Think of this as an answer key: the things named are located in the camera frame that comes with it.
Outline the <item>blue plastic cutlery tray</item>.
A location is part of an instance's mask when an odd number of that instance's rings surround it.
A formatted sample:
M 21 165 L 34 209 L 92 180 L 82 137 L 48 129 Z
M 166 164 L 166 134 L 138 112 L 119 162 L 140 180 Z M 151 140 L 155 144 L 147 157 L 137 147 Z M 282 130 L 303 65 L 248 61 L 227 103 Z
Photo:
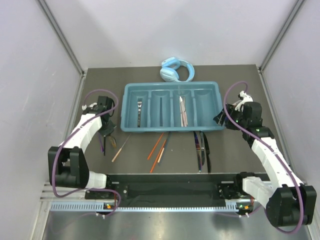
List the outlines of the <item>blue plastic cutlery tray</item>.
M 185 97 L 187 127 L 181 127 L 179 96 Z M 160 126 L 160 98 L 163 126 Z M 141 123 L 137 127 L 138 98 L 142 98 Z M 214 81 L 130 83 L 124 88 L 120 128 L 124 132 L 212 132 L 223 130 L 213 118 L 223 109 Z

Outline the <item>light blue headphones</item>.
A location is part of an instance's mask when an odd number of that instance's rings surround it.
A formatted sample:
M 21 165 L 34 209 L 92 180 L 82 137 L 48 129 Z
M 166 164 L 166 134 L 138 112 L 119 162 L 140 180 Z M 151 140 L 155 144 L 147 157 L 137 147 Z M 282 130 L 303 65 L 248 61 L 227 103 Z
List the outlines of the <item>light blue headphones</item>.
M 177 57 L 169 57 L 161 63 L 160 76 L 165 82 L 181 82 L 177 69 L 185 67 L 188 70 L 188 78 L 185 82 L 191 82 L 195 76 L 194 66 L 188 61 Z

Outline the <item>gold spoon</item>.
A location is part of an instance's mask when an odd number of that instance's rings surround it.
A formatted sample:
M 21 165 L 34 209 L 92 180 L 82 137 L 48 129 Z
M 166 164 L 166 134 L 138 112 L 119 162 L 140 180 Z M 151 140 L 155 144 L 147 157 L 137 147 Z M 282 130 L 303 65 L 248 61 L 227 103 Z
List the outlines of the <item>gold spoon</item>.
M 113 148 L 116 148 L 117 147 L 117 141 L 116 141 L 116 138 L 112 135 L 108 135 L 108 139 L 112 145 Z

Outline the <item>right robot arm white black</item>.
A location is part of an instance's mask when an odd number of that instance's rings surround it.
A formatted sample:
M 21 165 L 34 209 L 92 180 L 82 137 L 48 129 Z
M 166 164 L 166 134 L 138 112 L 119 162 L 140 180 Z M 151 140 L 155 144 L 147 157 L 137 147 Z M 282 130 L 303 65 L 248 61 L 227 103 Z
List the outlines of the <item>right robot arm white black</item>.
M 254 173 L 236 175 L 233 192 L 239 198 L 252 196 L 260 203 L 272 226 L 310 225 L 313 221 L 317 192 L 305 185 L 291 170 L 279 151 L 272 131 L 263 126 L 262 106 L 245 91 L 238 101 L 226 104 L 214 121 L 229 130 L 240 130 L 243 139 L 260 160 L 270 185 Z

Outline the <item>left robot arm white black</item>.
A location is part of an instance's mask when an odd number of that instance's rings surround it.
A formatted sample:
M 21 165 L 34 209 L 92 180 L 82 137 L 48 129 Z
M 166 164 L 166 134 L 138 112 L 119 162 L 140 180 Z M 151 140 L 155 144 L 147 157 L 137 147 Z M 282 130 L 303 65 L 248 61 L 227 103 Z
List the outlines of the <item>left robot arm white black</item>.
M 99 96 L 97 102 L 82 107 L 82 115 L 71 135 L 59 146 L 48 150 L 49 182 L 54 187 L 96 189 L 102 198 L 109 198 L 114 191 L 108 177 L 89 170 L 85 151 L 96 133 L 109 137 L 116 125 L 110 120 L 115 102 Z

